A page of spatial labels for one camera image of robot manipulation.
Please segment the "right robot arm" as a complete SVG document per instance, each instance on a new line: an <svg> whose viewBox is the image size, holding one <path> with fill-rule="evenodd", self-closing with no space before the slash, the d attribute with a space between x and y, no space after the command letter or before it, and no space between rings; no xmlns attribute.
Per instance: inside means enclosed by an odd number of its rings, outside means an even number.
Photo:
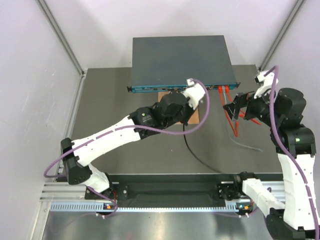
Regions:
<svg viewBox="0 0 320 240"><path fill-rule="evenodd" d="M239 198L250 197L263 213L267 230L275 240L317 240L320 217L317 212L313 170L316 139L302 124L306 99L299 90L282 88L242 93L224 105L226 115L237 119L259 119L270 128L270 138L281 165L284 201L278 200L253 173L242 172L233 185Z"/></svg>

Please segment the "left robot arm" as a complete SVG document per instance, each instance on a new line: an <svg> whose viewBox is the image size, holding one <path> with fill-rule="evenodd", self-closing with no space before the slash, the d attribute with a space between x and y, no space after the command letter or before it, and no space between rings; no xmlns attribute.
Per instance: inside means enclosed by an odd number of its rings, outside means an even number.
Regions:
<svg viewBox="0 0 320 240"><path fill-rule="evenodd" d="M186 124L198 108L203 94L189 90L172 92L151 106L140 107L114 125L88 137L60 142L62 162L69 185L84 184L102 198L109 198L114 187L107 173L98 170L92 162L102 155L128 143L156 134L172 134L167 129L180 122Z"/></svg>

